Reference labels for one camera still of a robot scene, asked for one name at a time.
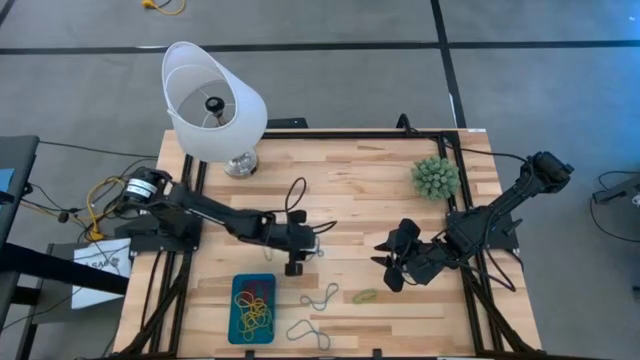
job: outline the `wooden table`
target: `wooden table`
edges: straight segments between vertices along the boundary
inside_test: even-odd
[[[460,138],[463,147],[490,150],[485,132],[460,130]],[[419,198],[410,180],[413,161],[438,153],[434,142],[262,140],[256,150],[260,168],[248,179],[232,179],[221,164],[209,164],[204,194],[234,208],[279,209],[292,182],[304,176],[309,187],[298,208],[307,210],[307,222],[338,220],[338,225],[321,236],[323,258],[305,263],[303,276],[285,277],[286,253],[274,251],[273,261],[267,262],[263,248],[243,244],[222,227],[206,224],[193,258],[179,357],[241,357],[247,349],[255,349],[256,356],[371,356],[374,348],[382,349],[384,356],[474,354],[459,271],[447,269],[428,286],[405,286],[401,293],[392,293],[382,280],[384,268],[369,259],[382,254],[373,246],[385,241],[403,217],[421,227],[422,240],[443,228],[446,203]],[[167,131],[158,168],[179,179],[183,159],[175,133]],[[493,158],[465,152],[464,160],[474,204],[489,203],[501,193]],[[518,288],[511,293],[492,282],[496,305],[526,342],[539,347],[520,266],[504,251],[494,254]],[[140,328],[154,258],[155,254],[144,254],[135,260],[115,351],[128,345]],[[276,274],[278,280],[275,340],[269,345],[231,345],[227,341],[231,281],[236,274],[265,272]],[[155,276],[154,293],[160,277]],[[325,311],[300,304],[302,294],[323,298],[331,282],[340,290]],[[378,290],[375,303],[352,303],[358,292],[370,288]],[[149,314],[156,302],[152,296]],[[478,307],[485,347],[491,348],[486,314]],[[167,314],[171,319],[173,310]],[[308,319],[329,334],[331,349],[319,351],[313,335],[287,340],[286,330],[299,319]],[[160,350],[167,349],[170,327],[171,321],[165,320]]]

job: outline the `silver lamp base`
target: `silver lamp base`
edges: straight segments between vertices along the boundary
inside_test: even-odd
[[[229,160],[224,165],[224,171],[231,177],[248,177],[258,170],[258,163],[258,154],[251,149],[237,158]]]

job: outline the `floor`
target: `floor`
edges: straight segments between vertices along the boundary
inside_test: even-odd
[[[516,211],[544,349],[637,358],[640,245],[599,233],[588,207],[598,174],[640,168],[637,1],[189,0],[175,17],[133,0],[0,0],[0,8],[2,135],[156,154],[171,123],[164,49],[153,46],[186,40],[256,89],[270,118],[392,127],[404,112],[415,127],[486,128],[495,151],[553,152],[576,168],[573,180]],[[65,206],[133,160],[47,145],[38,155],[32,181]],[[497,163],[510,186],[519,164]],[[639,238],[629,201],[595,210],[605,228]],[[10,241],[44,251],[77,234],[21,211]],[[8,321],[25,313],[14,306]],[[41,327],[32,358],[100,356],[117,306],[101,315]],[[20,332],[2,334],[1,359],[13,358]]]

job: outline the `succulent plant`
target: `succulent plant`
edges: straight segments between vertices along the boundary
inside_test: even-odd
[[[415,162],[411,177],[416,191],[429,200],[447,199],[460,186],[458,167],[439,156]]]

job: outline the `white lampshade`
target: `white lampshade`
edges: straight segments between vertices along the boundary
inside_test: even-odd
[[[234,116],[227,124],[200,127],[178,114],[177,109],[190,94],[220,81],[229,86],[235,104]],[[162,85],[180,146],[202,161],[227,161],[250,151],[267,127],[267,107],[260,95],[192,43],[177,42],[167,49]]]

